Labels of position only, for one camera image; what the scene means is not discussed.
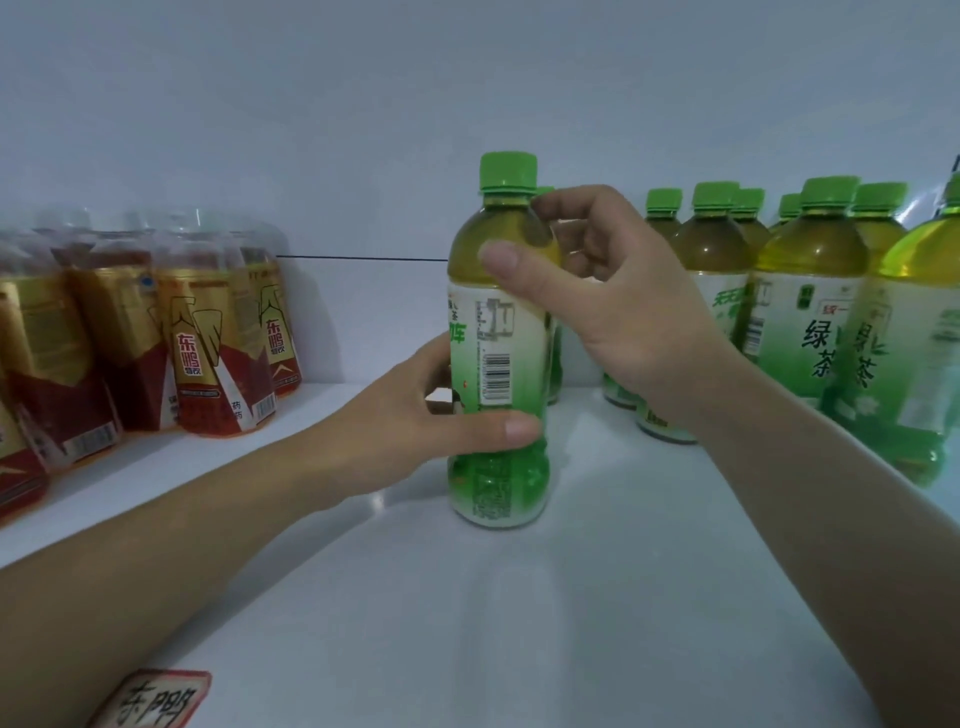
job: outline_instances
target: gold and red label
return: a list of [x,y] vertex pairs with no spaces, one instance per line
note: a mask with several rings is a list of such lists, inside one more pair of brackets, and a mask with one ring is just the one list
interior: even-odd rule
[[248,263],[253,292],[257,299],[260,326],[267,337],[267,358],[279,397],[300,386],[300,364],[294,346],[280,266],[273,259]]
[[40,502],[50,479],[0,399],[0,522]]
[[76,272],[74,279],[124,428],[154,432],[174,426],[177,383],[150,268],[104,266]]
[[156,271],[180,425],[201,435],[254,429],[276,394],[250,278],[243,268]]
[[0,352],[17,419],[49,470],[119,442],[121,428],[63,274],[0,276]]

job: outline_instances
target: person's right arm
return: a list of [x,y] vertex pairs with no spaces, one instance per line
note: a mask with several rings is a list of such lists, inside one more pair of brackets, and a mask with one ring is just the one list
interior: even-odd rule
[[501,286],[576,331],[604,370],[685,426],[891,726],[960,726],[960,528],[899,473],[748,362],[666,242],[609,187],[535,202],[566,267],[511,243]]

